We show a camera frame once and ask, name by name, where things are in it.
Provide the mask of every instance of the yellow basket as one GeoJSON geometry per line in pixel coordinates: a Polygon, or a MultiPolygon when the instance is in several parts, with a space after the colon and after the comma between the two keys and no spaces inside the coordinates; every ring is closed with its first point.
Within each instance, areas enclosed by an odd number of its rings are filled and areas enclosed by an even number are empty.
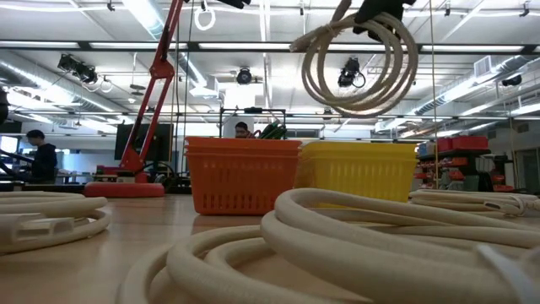
{"type": "MultiPolygon", "coordinates": [[[[407,202],[416,166],[415,144],[313,142],[300,156],[294,187],[315,187],[407,202]]],[[[336,205],[320,203],[319,207],[336,205]]]]}

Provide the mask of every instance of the black jacket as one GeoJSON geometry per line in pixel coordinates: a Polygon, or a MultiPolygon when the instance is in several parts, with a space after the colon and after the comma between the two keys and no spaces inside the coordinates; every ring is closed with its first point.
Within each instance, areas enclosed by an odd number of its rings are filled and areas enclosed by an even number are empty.
{"type": "Polygon", "coordinates": [[[37,148],[34,162],[32,162],[32,177],[54,179],[54,171],[58,163],[56,148],[52,144],[44,144],[37,148]]]}

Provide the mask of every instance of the person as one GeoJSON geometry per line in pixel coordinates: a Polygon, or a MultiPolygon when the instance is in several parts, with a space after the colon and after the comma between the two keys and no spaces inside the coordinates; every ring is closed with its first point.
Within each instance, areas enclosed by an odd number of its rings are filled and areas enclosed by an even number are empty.
{"type": "Polygon", "coordinates": [[[57,168],[56,146],[45,142],[45,134],[40,130],[32,130],[26,134],[28,142],[37,147],[32,161],[32,177],[38,181],[54,183],[57,168]]]}
{"type": "Polygon", "coordinates": [[[235,126],[236,138],[249,138],[251,136],[250,130],[247,128],[245,122],[238,122],[235,126]]]}

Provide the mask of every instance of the white hose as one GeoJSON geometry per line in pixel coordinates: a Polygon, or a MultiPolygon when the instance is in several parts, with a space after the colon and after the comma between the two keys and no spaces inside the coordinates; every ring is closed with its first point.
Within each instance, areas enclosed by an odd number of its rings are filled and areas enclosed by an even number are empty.
{"type": "Polygon", "coordinates": [[[540,199],[534,195],[418,190],[410,193],[409,196],[413,204],[457,211],[497,211],[514,216],[540,215],[540,199]]]}
{"type": "Polygon", "coordinates": [[[263,217],[260,228],[206,231],[171,248],[152,251],[130,270],[117,303],[150,303],[150,284],[162,268],[182,290],[205,303],[362,302],[289,290],[248,278],[234,269],[239,263],[273,253],[375,303],[538,303],[540,268],[534,261],[540,255],[529,250],[537,246],[538,228],[448,209],[295,189],[278,197],[275,211],[263,217]],[[320,202],[357,209],[307,209],[320,202]],[[389,233],[402,234],[400,229],[414,228],[420,239],[442,237],[463,242],[466,249],[394,236],[378,231],[385,226],[370,229],[336,218],[353,222],[389,220],[394,223],[386,226],[389,233]],[[515,248],[513,253],[520,257],[502,257],[502,263],[496,252],[478,246],[482,243],[515,248]],[[520,283],[524,291],[513,287],[514,277],[525,278],[520,283]]]}
{"type": "MultiPolygon", "coordinates": [[[[42,214],[49,219],[79,219],[72,230],[28,241],[0,244],[0,254],[23,252],[81,240],[102,232],[110,223],[108,214],[97,210],[106,198],[85,198],[81,194],[47,192],[0,193],[0,215],[42,214]]],[[[18,227],[6,227],[17,230],[18,227]]]]}
{"type": "Polygon", "coordinates": [[[407,28],[390,14],[382,13],[363,24],[355,24],[355,14],[342,19],[350,3],[350,0],[342,0],[330,24],[301,36],[291,44],[290,50],[305,52],[302,81],[305,90],[314,100],[347,117],[376,117],[397,105],[413,85],[419,63],[418,50],[407,28]],[[396,34],[382,24],[390,25],[396,34]],[[386,50],[385,65],[378,79],[367,90],[355,90],[353,95],[336,96],[328,88],[324,75],[328,47],[339,33],[357,26],[372,31],[381,38],[386,50]],[[397,35],[402,37],[406,49],[397,35]],[[408,52],[407,61],[404,60],[405,51],[408,52]],[[315,55],[318,55],[316,81],[311,71],[315,55]]]}

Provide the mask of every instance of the red machine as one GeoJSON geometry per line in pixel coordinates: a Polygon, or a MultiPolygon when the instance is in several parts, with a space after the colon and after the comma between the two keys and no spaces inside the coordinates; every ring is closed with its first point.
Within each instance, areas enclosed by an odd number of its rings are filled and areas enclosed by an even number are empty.
{"type": "Polygon", "coordinates": [[[165,102],[165,97],[169,89],[170,82],[175,77],[174,67],[167,61],[167,53],[178,19],[183,0],[172,0],[170,5],[169,15],[165,22],[163,33],[159,39],[158,49],[155,53],[154,62],[150,67],[150,83],[144,94],[143,103],[138,111],[137,119],[133,124],[133,128],[127,141],[126,149],[121,158],[120,167],[102,167],[103,173],[106,175],[123,175],[122,173],[131,173],[134,176],[134,182],[90,182],[84,189],[84,195],[87,197],[107,197],[107,198],[141,198],[141,197],[162,197],[165,195],[163,185],[159,183],[148,183],[148,176],[143,171],[143,164],[146,154],[149,151],[152,137],[154,136],[155,128],[158,124],[159,113],[165,102]],[[148,132],[144,139],[144,144],[141,152],[138,153],[134,149],[135,139],[138,135],[138,130],[141,127],[143,115],[148,106],[150,96],[154,89],[157,80],[164,79],[163,90],[159,96],[158,104],[155,107],[152,122],[148,127],[148,132]]]}

